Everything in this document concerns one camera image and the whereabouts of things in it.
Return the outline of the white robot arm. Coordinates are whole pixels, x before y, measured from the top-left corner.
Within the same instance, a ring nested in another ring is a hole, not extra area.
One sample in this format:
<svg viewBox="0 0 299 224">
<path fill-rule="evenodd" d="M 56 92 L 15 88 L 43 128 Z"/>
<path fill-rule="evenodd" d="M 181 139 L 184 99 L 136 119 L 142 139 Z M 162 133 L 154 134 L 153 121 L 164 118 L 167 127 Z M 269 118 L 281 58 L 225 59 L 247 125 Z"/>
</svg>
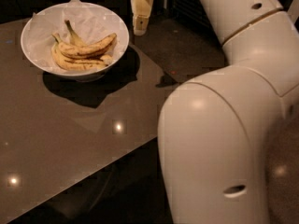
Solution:
<svg viewBox="0 0 299 224">
<path fill-rule="evenodd" d="M 264 160 L 298 112 L 299 34 L 278 0 L 200 0 L 227 66 L 177 87 L 158 148 L 175 224 L 269 224 Z"/>
</svg>

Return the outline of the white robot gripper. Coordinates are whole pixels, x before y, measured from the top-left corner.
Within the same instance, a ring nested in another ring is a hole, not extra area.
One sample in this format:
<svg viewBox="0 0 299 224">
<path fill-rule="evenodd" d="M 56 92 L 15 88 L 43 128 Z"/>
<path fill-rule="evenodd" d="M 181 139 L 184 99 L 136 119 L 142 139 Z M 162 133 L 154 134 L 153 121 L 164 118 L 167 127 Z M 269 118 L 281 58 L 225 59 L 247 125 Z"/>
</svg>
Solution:
<svg viewBox="0 0 299 224">
<path fill-rule="evenodd" d="M 131 0 L 134 35 L 142 36 L 147 32 L 153 0 Z"/>
</svg>

